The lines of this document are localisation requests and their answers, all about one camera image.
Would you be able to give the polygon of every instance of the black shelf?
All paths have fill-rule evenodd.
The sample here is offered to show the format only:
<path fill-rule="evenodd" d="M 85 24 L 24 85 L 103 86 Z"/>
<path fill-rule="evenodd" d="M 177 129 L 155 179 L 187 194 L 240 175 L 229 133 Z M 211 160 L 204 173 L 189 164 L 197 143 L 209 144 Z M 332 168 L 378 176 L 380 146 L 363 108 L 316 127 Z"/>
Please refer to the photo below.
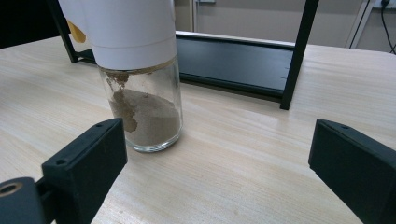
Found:
<path fill-rule="evenodd" d="M 70 61 L 95 63 L 90 49 L 75 52 L 57 0 L 47 0 Z M 294 47 L 197 35 L 177 35 L 180 80 L 259 96 L 290 108 L 318 0 L 306 0 Z"/>

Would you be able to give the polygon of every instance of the round hole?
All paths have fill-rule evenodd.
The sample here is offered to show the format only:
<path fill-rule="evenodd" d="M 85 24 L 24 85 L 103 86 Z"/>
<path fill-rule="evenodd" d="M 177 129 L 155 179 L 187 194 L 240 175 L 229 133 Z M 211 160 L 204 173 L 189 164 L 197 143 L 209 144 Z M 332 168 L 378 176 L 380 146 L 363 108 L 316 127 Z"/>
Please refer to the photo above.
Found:
<path fill-rule="evenodd" d="M 0 198 L 13 194 L 22 187 L 22 183 L 11 183 L 0 188 Z"/>
<path fill-rule="evenodd" d="M 56 161 L 57 165 L 62 165 L 62 164 L 65 164 L 65 163 L 66 163 L 66 160 L 58 160 L 58 161 Z"/>
<path fill-rule="evenodd" d="M 12 190 L 14 190 L 17 186 L 16 185 L 8 185 L 3 187 L 2 189 L 0 189 L 0 193 L 4 194 L 4 193 L 8 193 Z"/>

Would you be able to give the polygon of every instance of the white cylindrical device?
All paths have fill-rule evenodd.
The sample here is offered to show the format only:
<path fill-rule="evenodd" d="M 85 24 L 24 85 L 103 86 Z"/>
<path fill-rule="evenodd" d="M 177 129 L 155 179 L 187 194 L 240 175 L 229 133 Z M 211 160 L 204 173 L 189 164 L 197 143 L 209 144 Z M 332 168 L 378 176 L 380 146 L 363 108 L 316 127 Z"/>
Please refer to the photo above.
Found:
<path fill-rule="evenodd" d="M 182 110 L 173 0 L 59 0 L 89 39 L 128 146 L 158 151 L 179 138 Z"/>
<path fill-rule="evenodd" d="M 101 67 L 131 70 L 177 54 L 172 0 L 59 0 L 64 16 L 89 39 Z"/>

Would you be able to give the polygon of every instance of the electrical outlet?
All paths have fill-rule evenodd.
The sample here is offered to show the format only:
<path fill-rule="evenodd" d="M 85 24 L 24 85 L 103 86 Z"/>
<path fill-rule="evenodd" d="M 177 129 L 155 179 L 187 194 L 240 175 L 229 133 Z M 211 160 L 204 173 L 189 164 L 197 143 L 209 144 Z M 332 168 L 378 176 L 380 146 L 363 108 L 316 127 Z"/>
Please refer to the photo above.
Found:
<path fill-rule="evenodd" d="M 374 8 L 381 8 L 382 4 L 381 4 L 382 0 L 375 0 L 374 3 Z M 387 5 L 386 9 L 389 8 L 396 8 L 396 0 L 390 0 L 389 4 Z"/>

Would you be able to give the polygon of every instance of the gray wall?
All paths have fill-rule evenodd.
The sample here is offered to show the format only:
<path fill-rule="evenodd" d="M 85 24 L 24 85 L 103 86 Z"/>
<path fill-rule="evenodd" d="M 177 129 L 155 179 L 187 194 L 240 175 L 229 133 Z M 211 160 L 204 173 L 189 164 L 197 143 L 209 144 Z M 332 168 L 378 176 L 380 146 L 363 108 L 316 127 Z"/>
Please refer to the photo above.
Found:
<path fill-rule="evenodd" d="M 396 44 L 396 9 L 386 10 L 384 13 L 390 40 Z M 381 13 L 379 9 L 373 9 L 369 20 L 361 34 L 357 49 L 369 49 L 390 52 L 384 27 L 382 26 Z"/>
<path fill-rule="evenodd" d="M 198 32 L 294 42 L 305 0 L 217 0 L 201 4 Z M 362 0 L 321 0 L 310 44 L 344 47 Z"/>
<path fill-rule="evenodd" d="M 305 0 L 217 0 L 198 6 L 197 32 L 294 42 Z M 192 0 L 176 0 L 177 29 L 191 31 Z M 363 0 L 320 0 L 310 44 L 344 48 Z M 396 10 L 385 20 L 396 43 Z M 357 49 L 390 51 L 378 9 L 373 9 Z"/>

